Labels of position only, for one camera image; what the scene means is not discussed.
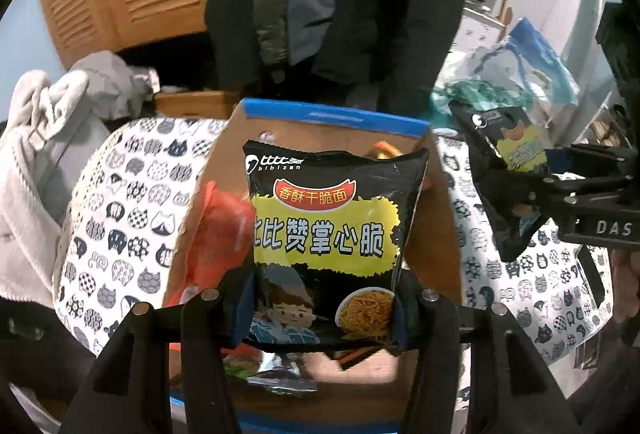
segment noodle illustration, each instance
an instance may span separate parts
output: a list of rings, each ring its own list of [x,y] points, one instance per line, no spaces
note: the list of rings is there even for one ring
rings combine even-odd
[[[377,336],[388,332],[394,297],[377,289],[351,297],[340,310],[340,327],[353,333]]]

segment bibizan logo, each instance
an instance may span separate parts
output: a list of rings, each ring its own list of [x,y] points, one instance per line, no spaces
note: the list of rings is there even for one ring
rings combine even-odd
[[[273,195],[283,205],[303,212],[329,212],[349,203],[356,193],[356,182],[346,179],[324,189],[299,187],[286,179],[276,179]]]
[[[249,154],[244,158],[244,168],[247,174],[251,174],[257,166],[260,170],[293,170],[299,169],[303,159],[287,158],[286,156],[262,156]]]

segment plastic bag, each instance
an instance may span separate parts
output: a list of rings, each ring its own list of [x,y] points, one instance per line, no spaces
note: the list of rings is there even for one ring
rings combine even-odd
[[[208,182],[201,188],[202,216],[185,257],[184,281],[168,306],[187,302],[206,288],[218,286],[223,275],[242,266],[254,240],[254,208]],[[180,350],[180,344],[171,344]],[[222,350],[228,374],[245,378],[255,373],[260,352],[239,344]]]
[[[274,394],[302,396],[318,390],[311,377],[301,373],[296,360],[302,362],[299,354],[262,353],[258,371],[248,377],[247,383],[262,387]]]
[[[248,141],[244,153],[256,211],[258,311],[249,340],[388,341],[428,151],[375,160]]]
[[[521,19],[500,43],[478,48],[451,73],[443,72],[431,100],[441,114],[457,100],[475,110],[520,106],[530,121],[563,125],[564,110],[578,103],[580,88],[542,34]]]

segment red label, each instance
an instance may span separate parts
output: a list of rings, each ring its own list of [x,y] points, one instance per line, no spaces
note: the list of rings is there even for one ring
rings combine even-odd
[[[335,187],[308,189],[289,183],[286,179],[276,179],[273,195],[287,207],[304,212],[328,212],[351,201],[356,193],[356,182],[345,180]]]

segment cardboard box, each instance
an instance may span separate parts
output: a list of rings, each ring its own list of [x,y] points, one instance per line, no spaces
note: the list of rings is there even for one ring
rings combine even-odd
[[[458,239],[440,159],[426,122],[341,107],[245,99],[216,141],[200,183],[215,180],[220,189],[246,197],[242,146],[247,140],[265,138],[265,133],[278,146],[308,152],[347,150],[365,155],[380,140],[402,152],[427,147],[431,152],[431,187],[418,201],[405,259],[425,286],[454,302],[461,301]],[[184,255],[201,208],[202,201],[196,195],[176,245],[165,301],[184,278]],[[229,389],[234,405],[244,413],[288,421],[340,425],[402,419],[415,371],[415,353],[405,353],[396,360],[383,350],[345,372],[324,354],[308,356],[307,369],[319,382],[317,393],[305,399],[276,396],[234,381]],[[172,352],[172,374],[179,374],[179,361],[179,354]]]
[[[344,107],[246,98],[236,106],[216,141],[200,183],[214,180],[221,190],[246,197],[242,146],[247,140],[265,137],[290,149],[346,150],[360,156],[380,140],[403,153],[427,147],[431,152],[428,167],[431,188],[423,191],[418,201],[404,258],[425,286],[460,302],[458,240],[440,159],[426,122]],[[184,279],[184,255],[197,228],[201,208],[202,201],[196,194],[184,223],[185,233],[176,245],[165,304]]]

